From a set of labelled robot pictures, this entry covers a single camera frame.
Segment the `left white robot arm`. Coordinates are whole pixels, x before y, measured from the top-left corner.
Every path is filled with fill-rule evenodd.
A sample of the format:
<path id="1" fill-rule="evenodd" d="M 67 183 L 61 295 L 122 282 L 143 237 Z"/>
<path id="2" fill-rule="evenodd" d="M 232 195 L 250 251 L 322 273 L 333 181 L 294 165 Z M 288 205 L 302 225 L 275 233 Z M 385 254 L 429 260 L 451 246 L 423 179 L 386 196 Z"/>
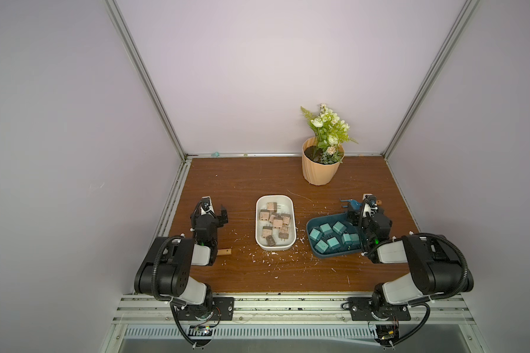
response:
<path id="1" fill-rule="evenodd" d="M 191 277 L 193 266 L 213 266 L 218 256 L 218 229 L 228 212 L 214 210 L 210 197 L 198 201 L 190 216 L 191 237 L 157 237 L 134 279 L 137 294 L 168 302 L 175 316 L 205 321 L 216 314 L 211 286 Z"/>

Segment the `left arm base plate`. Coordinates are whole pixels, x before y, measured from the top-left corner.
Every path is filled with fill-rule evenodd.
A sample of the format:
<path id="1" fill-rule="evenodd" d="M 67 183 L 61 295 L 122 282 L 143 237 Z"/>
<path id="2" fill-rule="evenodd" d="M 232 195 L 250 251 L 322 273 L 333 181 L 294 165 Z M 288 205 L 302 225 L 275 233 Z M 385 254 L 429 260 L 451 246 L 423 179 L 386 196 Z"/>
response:
<path id="1" fill-rule="evenodd" d="M 235 309 L 233 297 L 214 297 L 206 300 L 200 305 L 187 305 L 185 307 L 174 307 L 178 319 L 181 321 L 204 322 L 210 321 L 232 321 Z"/>

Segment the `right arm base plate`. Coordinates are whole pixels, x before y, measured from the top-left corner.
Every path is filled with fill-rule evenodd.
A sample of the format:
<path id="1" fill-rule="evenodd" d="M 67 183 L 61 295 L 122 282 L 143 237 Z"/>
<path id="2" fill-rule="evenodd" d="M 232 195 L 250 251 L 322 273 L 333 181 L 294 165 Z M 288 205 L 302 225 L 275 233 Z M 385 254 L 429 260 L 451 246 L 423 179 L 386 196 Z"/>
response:
<path id="1" fill-rule="evenodd" d="M 400 322 L 412 319 L 404 305 L 381 304 L 367 297 L 350 297 L 341 308 L 350 313 L 353 321 Z"/>

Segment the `white plastic storage box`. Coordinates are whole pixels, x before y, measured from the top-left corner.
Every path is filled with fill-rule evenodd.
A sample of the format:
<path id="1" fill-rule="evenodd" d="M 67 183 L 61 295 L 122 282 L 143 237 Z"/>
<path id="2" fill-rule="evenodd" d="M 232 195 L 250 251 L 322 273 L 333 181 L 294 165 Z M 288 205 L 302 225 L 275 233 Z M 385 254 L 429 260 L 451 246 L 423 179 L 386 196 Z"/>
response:
<path id="1" fill-rule="evenodd" d="M 293 201 L 285 195 L 266 195 L 256 202 L 256 243 L 266 251 L 290 249 L 297 240 Z"/>

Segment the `teal plastic storage box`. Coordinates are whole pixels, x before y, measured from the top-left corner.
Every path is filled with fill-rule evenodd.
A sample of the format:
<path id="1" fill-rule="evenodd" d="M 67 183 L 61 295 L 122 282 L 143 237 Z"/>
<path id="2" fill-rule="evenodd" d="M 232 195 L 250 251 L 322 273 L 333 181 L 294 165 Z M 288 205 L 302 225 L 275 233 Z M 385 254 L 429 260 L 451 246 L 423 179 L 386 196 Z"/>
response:
<path id="1" fill-rule="evenodd" d="M 358 234 L 358 231 L 355 229 L 355 227 L 349 223 L 347 221 L 347 214 L 346 213 L 338 213 L 338 214 L 333 214 L 333 215 L 328 215 L 328 216 L 320 216 L 320 217 L 316 217 L 316 218 L 313 218 L 311 220 L 308 221 L 308 223 L 306 224 L 306 234 L 308 236 L 308 240 L 309 240 L 309 232 L 316 228 L 318 230 L 319 229 L 319 226 L 321 224 L 330 224 L 331 227 L 336 223 L 336 222 L 342 222 L 343 224 L 346 225 L 347 227 L 347 230 L 345 233 L 349 233 L 349 234 Z M 329 238 L 332 238 L 332 237 L 336 237 L 338 238 L 340 244 L 342 245 L 342 235 L 337 235 L 337 234 L 333 234 L 332 236 L 330 237 L 326 237 L 326 236 L 322 236 L 322 239 L 323 241 L 325 241 L 327 243 L 327 240 Z M 320 258 L 320 259 L 325 259 L 325 258 L 329 258 L 329 257 L 336 257 L 336 256 L 343 256 L 343 255 L 348 255 L 348 254 L 356 254 L 356 253 L 361 253 L 363 252 L 364 250 L 362 249 L 362 246 L 361 245 L 358 245 L 356 247 L 344 247 L 342 245 L 341 249 L 337 250 L 337 251 L 331 251 L 330 249 L 328 249 L 325 254 L 320 254 L 318 253 L 314 246 L 317 242 L 313 242 L 313 241 L 310 241 L 309 240 L 309 244 L 310 244 L 310 247 L 312 249 L 312 252 L 313 254 Z"/>

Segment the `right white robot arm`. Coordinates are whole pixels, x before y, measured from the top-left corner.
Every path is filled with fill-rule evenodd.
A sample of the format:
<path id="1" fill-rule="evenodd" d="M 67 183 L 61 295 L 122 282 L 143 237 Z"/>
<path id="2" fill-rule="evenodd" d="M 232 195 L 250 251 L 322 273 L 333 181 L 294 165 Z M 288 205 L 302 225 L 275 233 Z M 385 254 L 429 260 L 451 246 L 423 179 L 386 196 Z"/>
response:
<path id="1" fill-rule="evenodd" d="M 409 267 L 407 274 L 376 285 L 370 298 L 350 297 L 343 307 L 354 321 L 408 321 L 411 307 L 472 291 L 468 262 L 445 236 L 410 232 L 392 237 L 392 221 L 374 195 L 365 194 L 362 202 L 349 199 L 344 203 L 346 220 L 361 232 L 362 256 L 375 264 Z"/>

